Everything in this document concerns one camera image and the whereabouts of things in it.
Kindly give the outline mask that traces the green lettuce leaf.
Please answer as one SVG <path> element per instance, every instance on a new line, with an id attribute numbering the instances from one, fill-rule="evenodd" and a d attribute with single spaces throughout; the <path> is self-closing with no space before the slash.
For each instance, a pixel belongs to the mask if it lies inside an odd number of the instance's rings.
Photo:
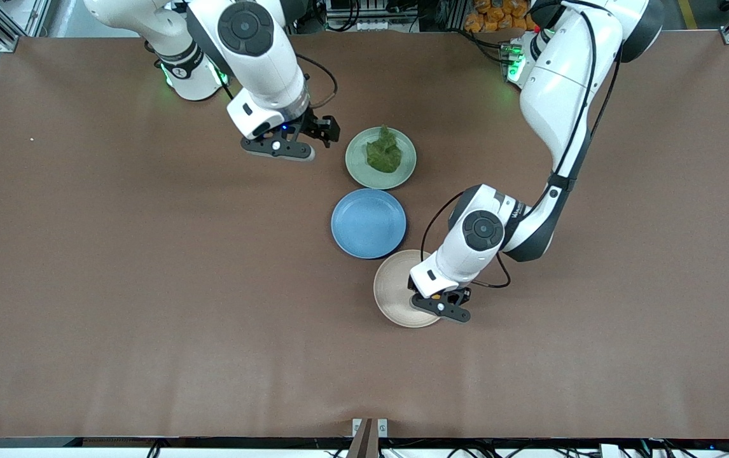
<path id="1" fill-rule="evenodd" d="M 382 125 L 377 138 L 366 145 L 366 162 L 380 173 L 396 172 L 401 165 L 402 156 L 396 134 L 387 125 Z"/>

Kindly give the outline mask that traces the light green plate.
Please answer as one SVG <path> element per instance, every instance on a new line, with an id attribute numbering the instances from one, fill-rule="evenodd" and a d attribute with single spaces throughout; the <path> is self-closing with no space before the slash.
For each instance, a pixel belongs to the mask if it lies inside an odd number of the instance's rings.
<path id="1" fill-rule="evenodd" d="M 379 140 L 381 127 L 366 128 L 356 134 L 348 143 L 345 162 L 348 173 L 362 186 L 377 190 L 391 190 L 405 183 L 413 174 L 417 165 L 417 152 L 413 142 L 404 133 L 395 128 L 387 128 L 396 140 L 396 147 L 401 151 L 396 170 L 391 173 L 379 171 L 368 164 L 367 145 Z"/>

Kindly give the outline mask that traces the beige plate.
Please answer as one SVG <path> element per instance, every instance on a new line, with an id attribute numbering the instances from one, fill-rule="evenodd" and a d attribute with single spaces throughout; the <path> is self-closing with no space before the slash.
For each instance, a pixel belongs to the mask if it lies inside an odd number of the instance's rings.
<path id="1" fill-rule="evenodd" d="M 373 295 L 388 320 L 404 328 L 425 328 L 440 320 L 412 307 L 414 290 L 408 286 L 409 272 L 429 253 L 418 249 L 398 251 L 387 257 L 374 275 Z"/>

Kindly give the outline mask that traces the blue plate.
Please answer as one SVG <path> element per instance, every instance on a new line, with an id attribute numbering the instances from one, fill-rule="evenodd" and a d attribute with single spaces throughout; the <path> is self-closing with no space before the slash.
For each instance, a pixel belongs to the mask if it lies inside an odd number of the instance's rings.
<path id="1" fill-rule="evenodd" d="M 387 191 L 363 188 L 336 203 L 330 229 L 337 246 L 359 259 L 380 259 L 396 250 L 407 235 L 407 215 Z"/>

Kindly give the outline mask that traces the black equipment rack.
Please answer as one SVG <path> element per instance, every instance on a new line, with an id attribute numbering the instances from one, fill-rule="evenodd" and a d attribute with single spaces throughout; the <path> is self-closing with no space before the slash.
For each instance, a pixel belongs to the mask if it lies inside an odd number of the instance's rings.
<path id="1" fill-rule="evenodd" d="M 307 0 L 307 12 L 286 32 L 446 32 L 462 28 L 473 11 L 472 0 Z"/>

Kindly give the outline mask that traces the orange fruit pile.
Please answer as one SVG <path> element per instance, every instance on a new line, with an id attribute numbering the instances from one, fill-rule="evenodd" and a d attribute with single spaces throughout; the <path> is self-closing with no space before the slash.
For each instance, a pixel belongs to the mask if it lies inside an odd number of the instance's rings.
<path id="1" fill-rule="evenodd" d="M 462 28 L 472 34 L 505 29 L 539 32 L 539 26 L 529 14 L 529 6 L 529 0 L 471 0 Z"/>

